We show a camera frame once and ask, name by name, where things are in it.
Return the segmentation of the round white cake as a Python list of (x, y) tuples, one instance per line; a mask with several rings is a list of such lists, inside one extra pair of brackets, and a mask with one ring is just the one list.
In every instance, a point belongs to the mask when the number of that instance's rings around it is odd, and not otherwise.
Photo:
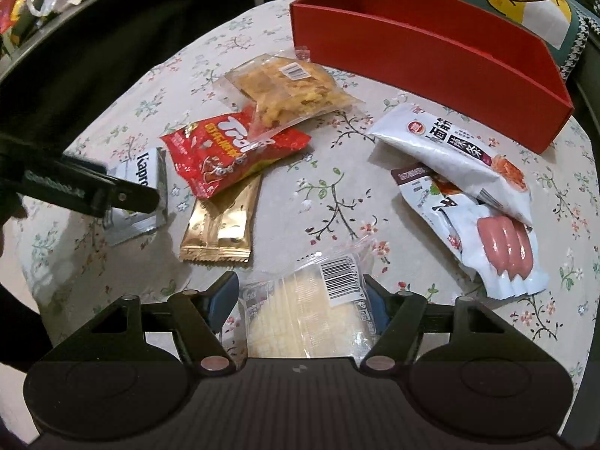
[(249, 357), (361, 362), (377, 338), (364, 280), (373, 262), (372, 239), (363, 237), (246, 279), (240, 309)]

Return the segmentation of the white pink sausage packet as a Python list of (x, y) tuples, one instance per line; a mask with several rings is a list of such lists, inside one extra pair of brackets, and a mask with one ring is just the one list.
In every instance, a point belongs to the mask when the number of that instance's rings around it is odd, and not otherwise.
[(479, 275), (489, 298), (503, 301), (547, 288), (532, 229), (486, 204), (445, 207), (441, 215), (457, 234), (460, 263)]

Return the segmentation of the red Trolli gummy bag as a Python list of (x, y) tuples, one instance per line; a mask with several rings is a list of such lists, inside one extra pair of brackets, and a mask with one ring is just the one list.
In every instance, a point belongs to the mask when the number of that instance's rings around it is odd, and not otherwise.
[(310, 136), (295, 128), (252, 142), (249, 125), (247, 114), (230, 113), (189, 123), (160, 139), (194, 196), (210, 199), (309, 145)]

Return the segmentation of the white gizzard snack packet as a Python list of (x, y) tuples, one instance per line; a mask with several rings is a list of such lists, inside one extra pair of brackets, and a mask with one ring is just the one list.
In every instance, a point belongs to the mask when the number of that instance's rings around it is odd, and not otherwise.
[(423, 163), (392, 169), (390, 174), (404, 201), (425, 220), (450, 251), (460, 252), (460, 236), (447, 219), (446, 210), (473, 205), (476, 201)]

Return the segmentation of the gold foil snack packet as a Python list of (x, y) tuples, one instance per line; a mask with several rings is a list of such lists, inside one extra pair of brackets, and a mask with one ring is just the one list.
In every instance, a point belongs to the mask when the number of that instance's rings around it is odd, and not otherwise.
[(197, 263), (247, 263), (262, 181), (263, 176), (255, 174), (210, 199), (197, 199), (179, 258)]

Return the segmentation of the floral tablecloth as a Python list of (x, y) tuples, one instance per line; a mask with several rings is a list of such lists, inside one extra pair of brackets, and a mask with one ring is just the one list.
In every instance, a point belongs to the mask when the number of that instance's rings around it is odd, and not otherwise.
[[(285, 0), (221, 24), (140, 76), (76, 139), (72, 151), (116, 165), (159, 146), (168, 132), (223, 114), (217, 79), (254, 56), (283, 50), (291, 40)], [(367, 133), (383, 114), (411, 102), (411, 94), (344, 71), (334, 72), (334, 79), (356, 96), (359, 107), (305, 123), (307, 148), (263, 175), (251, 267), (284, 271), (305, 254), (369, 237), (373, 276), (388, 290), (414, 291), (436, 304), (481, 295), (482, 286), (468, 280), (402, 198), (392, 170), (407, 165), (407, 156)], [(497, 304), (495, 311), (580, 383), (599, 299), (599, 192), (587, 134), (570, 121), (539, 156), (453, 110), (430, 102), (424, 108), (471, 131), (524, 173), (533, 194), (540, 260), (550, 280), (540, 294)], [(51, 338), (65, 339), (123, 294), (160, 302), (218, 278), (220, 266), (179, 258), (194, 202), (186, 182), (169, 171), (167, 225), (110, 247), (99, 220), (28, 201), (27, 218), (13, 227), (13, 251)]]

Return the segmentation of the white Kaprons wafer packet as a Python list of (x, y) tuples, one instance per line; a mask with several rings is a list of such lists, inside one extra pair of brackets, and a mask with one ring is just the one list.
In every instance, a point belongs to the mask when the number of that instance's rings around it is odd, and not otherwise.
[(159, 148), (140, 152), (110, 169), (118, 193), (104, 218), (105, 237), (116, 246), (160, 229), (167, 222), (165, 153)]

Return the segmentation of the dark side table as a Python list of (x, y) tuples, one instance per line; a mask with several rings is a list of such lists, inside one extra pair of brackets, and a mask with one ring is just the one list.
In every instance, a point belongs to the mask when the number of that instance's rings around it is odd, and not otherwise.
[(61, 152), (137, 79), (255, 0), (87, 0), (1, 72), (1, 137)]

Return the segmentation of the red cardboard box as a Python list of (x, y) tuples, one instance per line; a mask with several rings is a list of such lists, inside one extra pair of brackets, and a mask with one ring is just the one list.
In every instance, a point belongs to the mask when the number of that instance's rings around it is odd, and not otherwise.
[(549, 146), (574, 112), (546, 44), (461, 0), (295, 0), (312, 61), (407, 90), (514, 139)]

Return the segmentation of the clear bag of yellow crackers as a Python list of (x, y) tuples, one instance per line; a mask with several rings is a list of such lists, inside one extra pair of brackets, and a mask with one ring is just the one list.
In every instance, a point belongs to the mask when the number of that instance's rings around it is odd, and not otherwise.
[(290, 53), (258, 55), (227, 71), (214, 89), (222, 103), (246, 117), (252, 141), (361, 103), (323, 66)]

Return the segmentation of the white gluten strip snack bag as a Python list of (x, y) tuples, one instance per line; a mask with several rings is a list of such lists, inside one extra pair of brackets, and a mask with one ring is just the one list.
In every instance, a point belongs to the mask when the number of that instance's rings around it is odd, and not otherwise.
[(404, 103), (382, 116), (369, 133), (445, 177), (470, 196), (524, 225), (533, 225), (524, 173), (471, 132)]

